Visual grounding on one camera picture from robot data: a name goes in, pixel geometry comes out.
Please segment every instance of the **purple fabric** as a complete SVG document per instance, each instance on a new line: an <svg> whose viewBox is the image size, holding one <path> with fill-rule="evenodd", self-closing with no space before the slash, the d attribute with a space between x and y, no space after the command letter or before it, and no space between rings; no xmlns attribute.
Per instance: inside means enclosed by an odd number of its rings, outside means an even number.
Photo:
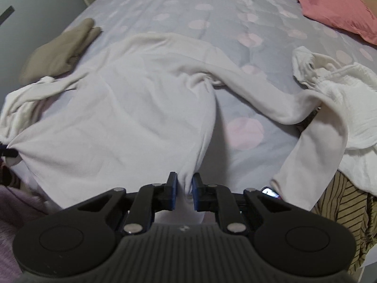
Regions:
<svg viewBox="0 0 377 283"><path fill-rule="evenodd" d="M0 186L0 283L13 282L21 275L12 252L13 239L25 223L45 216L44 213L47 210L40 198Z"/></svg>

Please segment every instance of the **white cloth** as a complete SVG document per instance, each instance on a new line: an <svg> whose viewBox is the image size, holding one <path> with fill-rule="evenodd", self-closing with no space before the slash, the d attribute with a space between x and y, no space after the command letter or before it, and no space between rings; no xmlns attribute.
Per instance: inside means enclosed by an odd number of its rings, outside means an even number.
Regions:
<svg viewBox="0 0 377 283"><path fill-rule="evenodd" d="M83 67L92 71L67 107L9 144L64 208L114 187L132 192L164 183L176 171L176 211L156 219L200 222L203 215L187 195L212 135L213 84L226 84L282 124L301 122L322 103L274 177L286 201L311 209L343 156L347 128L331 99L311 90L283 93L245 74L207 42L173 33L139 34L112 44Z"/></svg>
<svg viewBox="0 0 377 283"><path fill-rule="evenodd" d="M37 122L45 100L76 88L80 76L62 81L45 76L38 82L9 93L0 114L0 142L8 144L24 129Z"/></svg>
<svg viewBox="0 0 377 283"><path fill-rule="evenodd" d="M342 107L348 141L339 170L357 188L377 196L377 75L357 62L342 67L305 47L293 52L293 73Z"/></svg>

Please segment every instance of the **pink pillow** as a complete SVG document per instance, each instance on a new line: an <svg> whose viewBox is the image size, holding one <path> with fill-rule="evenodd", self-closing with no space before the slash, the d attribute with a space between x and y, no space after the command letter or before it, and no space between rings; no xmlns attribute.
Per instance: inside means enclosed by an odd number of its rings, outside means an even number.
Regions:
<svg viewBox="0 0 377 283"><path fill-rule="evenodd" d="M377 45L377 18L362 0L299 0L304 16Z"/></svg>

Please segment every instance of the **phone screen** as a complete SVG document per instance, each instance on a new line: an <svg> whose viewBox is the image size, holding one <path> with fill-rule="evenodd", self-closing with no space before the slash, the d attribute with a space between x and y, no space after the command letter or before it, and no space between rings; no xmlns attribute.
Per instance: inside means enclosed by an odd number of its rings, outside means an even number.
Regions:
<svg viewBox="0 0 377 283"><path fill-rule="evenodd" d="M266 195L269 195L269 196L273 197L273 198L280 199L280 196L276 192L274 192L271 188L269 188L269 187L263 188L262 192L264 194L266 194Z"/></svg>

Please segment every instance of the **bedsheet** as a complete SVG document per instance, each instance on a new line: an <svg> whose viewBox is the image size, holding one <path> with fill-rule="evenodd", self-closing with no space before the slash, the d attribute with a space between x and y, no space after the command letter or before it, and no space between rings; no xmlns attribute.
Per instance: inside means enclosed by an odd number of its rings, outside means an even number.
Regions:
<svg viewBox="0 0 377 283"><path fill-rule="evenodd" d="M68 28L87 17L94 18L103 33L80 64L124 37L174 32L210 42L251 77L264 78L288 93L301 90L291 70L292 50L299 46L341 64L357 61L377 70L375 48L303 17L296 0L96 0ZM42 118L58 112L74 93L52 99ZM298 131L275 124L226 88L219 87L216 98L215 129L200 169L203 181L224 184L233 192L269 185L294 148ZM38 187L24 163L14 170Z"/></svg>

